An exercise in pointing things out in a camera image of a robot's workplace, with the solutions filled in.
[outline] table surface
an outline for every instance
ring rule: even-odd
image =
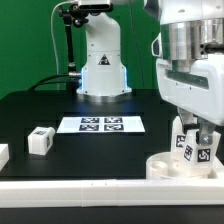
[[[161,100],[157,90],[136,90],[130,99],[104,104],[78,100],[66,91],[11,93],[0,101],[0,143],[8,143],[10,151],[10,161],[0,172],[0,181],[145,178],[147,158],[170,150],[176,111],[175,106]],[[146,132],[56,134],[46,156],[30,155],[28,135],[38,126],[57,129],[65,116],[141,116]],[[221,161],[224,161],[223,149],[221,138],[217,152]],[[17,217],[28,223],[41,212],[42,218],[38,216],[41,223],[52,223],[47,222],[50,219],[47,214],[57,214],[52,220],[61,223],[63,218],[58,211],[67,215],[68,222],[77,223],[151,220],[204,224],[213,219],[221,223],[224,218],[224,206],[1,209],[0,217],[11,222]],[[23,219],[27,212],[30,215]]]

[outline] black and white pattern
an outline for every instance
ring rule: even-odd
[[[184,158],[186,160],[190,161],[192,153],[193,153],[193,149],[189,145],[187,145],[187,147],[185,149],[185,153],[184,153]]]
[[[105,117],[104,118],[105,124],[120,124],[123,123],[122,117]]]
[[[98,117],[83,117],[81,123],[84,124],[96,124],[100,122]]]
[[[88,132],[99,131],[99,125],[82,124],[79,127],[79,131],[88,131]]]
[[[51,144],[51,142],[50,142],[50,137],[48,136],[48,137],[47,137],[47,147],[48,147],[50,144]]]
[[[36,134],[36,135],[44,135],[46,133],[47,133],[46,131],[37,131],[34,134]]]
[[[176,138],[176,147],[183,148],[185,143],[186,136],[185,135],[177,135]]]
[[[198,163],[210,162],[211,149],[199,149],[198,150]]]
[[[104,131],[124,131],[123,124],[106,124],[104,125]]]

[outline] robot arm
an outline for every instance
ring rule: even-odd
[[[220,139],[215,125],[224,125],[224,1],[146,0],[145,10],[161,26],[153,42],[160,94],[178,107],[171,157],[186,176],[207,175]]]

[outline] white object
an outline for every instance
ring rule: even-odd
[[[9,160],[9,149],[7,144],[0,144],[0,171]]]
[[[169,61],[157,59],[157,78],[161,97],[216,125],[224,125],[224,55],[208,55],[208,59],[197,60],[191,67],[190,74],[203,77],[208,81],[208,88],[168,78],[172,70]]]
[[[78,0],[78,6],[110,5],[111,0]]]
[[[208,175],[212,169],[212,163],[218,148],[220,134],[213,132],[213,143],[209,146],[201,146],[196,143],[196,132],[189,130],[186,135],[178,169],[184,171],[187,177]]]
[[[171,138],[171,159],[179,161],[183,154],[186,135],[183,133],[183,125],[180,117],[177,116],[173,121]]]
[[[141,117],[64,117],[57,133],[145,132]]]
[[[224,17],[223,0],[160,0],[160,24]]]
[[[88,16],[86,24],[87,63],[82,69],[79,94],[118,96],[131,89],[127,86],[126,68],[120,59],[120,27],[105,13]]]
[[[28,136],[29,153],[36,155],[46,155],[53,145],[53,128],[37,127]]]
[[[218,159],[211,179],[0,182],[0,207],[223,205],[216,170],[224,174]]]

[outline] cube with marker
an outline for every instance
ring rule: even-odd
[[[51,127],[37,127],[28,136],[29,153],[36,155],[46,155],[53,145],[55,130]]]

